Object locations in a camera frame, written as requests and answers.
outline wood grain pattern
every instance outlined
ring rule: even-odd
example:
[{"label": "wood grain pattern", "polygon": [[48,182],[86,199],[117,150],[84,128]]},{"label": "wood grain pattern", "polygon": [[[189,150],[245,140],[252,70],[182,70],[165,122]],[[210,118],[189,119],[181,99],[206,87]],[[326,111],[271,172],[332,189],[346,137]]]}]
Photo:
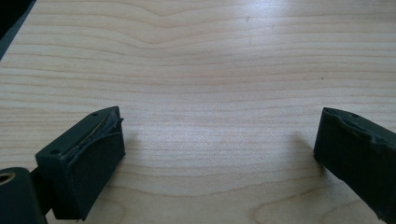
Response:
[{"label": "wood grain pattern", "polygon": [[39,0],[0,62],[0,168],[119,105],[87,224],[382,223],[312,149],[323,106],[396,131],[395,71],[390,0]]}]

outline screw hole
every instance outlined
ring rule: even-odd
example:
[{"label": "screw hole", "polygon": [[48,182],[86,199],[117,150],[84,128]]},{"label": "screw hole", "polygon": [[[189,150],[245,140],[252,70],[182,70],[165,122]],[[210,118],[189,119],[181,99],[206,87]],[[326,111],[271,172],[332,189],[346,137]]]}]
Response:
[{"label": "screw hole", "polygon": [[0,185],[4,185],[15,177],[14,173],[0,174]]},{"label": "screw hole", "polygon": [[357,119],[359,116],[356,114],[348,114],[351,118]]},{"label": "screw hole", "polygon": [[59,151],[58,149],[53,149],[50,154],[51,155],[58,155],[61,151]]}]

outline tabletop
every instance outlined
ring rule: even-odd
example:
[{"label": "tabletop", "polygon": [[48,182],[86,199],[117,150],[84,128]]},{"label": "tabletop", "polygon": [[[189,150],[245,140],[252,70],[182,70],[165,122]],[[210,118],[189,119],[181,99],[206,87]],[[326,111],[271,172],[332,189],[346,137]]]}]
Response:
[{"label": "tabletop", "polygon": [[87,224],[383,223],[313,146],[324,106],[396,131],[395,71],[391,0],[38,0],[0,62],[0,168],[118,105]]}]

